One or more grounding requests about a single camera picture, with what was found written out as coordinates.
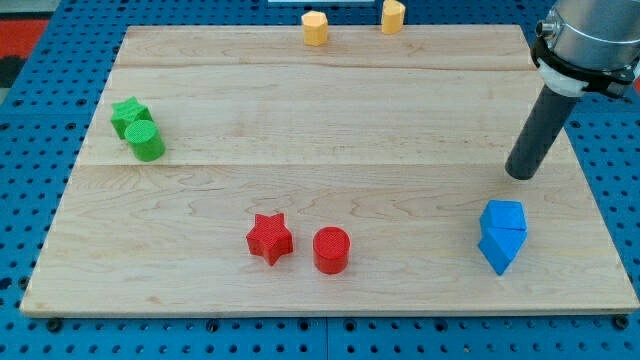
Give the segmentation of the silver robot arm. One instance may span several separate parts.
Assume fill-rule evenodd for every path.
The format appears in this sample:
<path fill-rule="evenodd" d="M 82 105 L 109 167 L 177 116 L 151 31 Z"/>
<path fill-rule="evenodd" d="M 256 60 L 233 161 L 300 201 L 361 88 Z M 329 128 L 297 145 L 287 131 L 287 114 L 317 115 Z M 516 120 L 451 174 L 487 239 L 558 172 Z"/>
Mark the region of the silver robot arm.
<path fill-rule="evenodd" d="M 537 23 L 531 58 L 559 95 L 622 97 L 639 76 L 639 2 L 556 1 Z"/>

